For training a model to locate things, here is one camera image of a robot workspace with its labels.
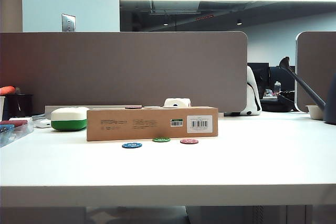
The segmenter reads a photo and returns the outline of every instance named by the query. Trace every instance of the cardboard box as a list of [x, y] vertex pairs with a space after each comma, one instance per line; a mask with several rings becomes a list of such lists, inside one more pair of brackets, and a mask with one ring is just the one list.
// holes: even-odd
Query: cardboard box
[[87, 141], [218, 135], [212, 107], [93, 109], [87, 120]]

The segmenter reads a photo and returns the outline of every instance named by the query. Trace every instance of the white desk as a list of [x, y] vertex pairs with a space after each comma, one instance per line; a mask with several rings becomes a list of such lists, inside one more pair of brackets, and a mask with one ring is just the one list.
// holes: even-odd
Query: white desk
[[219, 136], [184, 145], [86, 142], [35, 131], [1, 148], [1, 204], [168, 206], [336, 204], [336, 126], [305, 113], [219, 119]]

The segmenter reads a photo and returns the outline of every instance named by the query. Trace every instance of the green and white container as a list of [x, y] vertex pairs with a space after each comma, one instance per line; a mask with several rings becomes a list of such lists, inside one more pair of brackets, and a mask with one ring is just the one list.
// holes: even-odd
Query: green and white container
[[51, 113], [51, 127], [58, 131], [78, 131], [86, 127], [86, 107], [60, 108]]

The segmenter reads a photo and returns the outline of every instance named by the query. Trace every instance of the green poker chip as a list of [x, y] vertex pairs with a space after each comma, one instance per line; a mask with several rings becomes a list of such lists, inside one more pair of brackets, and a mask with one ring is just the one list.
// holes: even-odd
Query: green poker chip
[[153, 138], [153, 141], [154, 142], [169, 142], [170, 141], [170, 138], [169, 137], [156, 137], [156, 138]]

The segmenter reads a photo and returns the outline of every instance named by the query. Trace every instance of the water bottle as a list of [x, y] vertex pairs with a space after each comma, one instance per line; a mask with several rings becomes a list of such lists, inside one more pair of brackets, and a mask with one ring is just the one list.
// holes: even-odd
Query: water bottle
[[279, 81], [276, 81], [274, 84], [274, 95], [277, 97], [280, 92], [281, 92], [281, 83]]

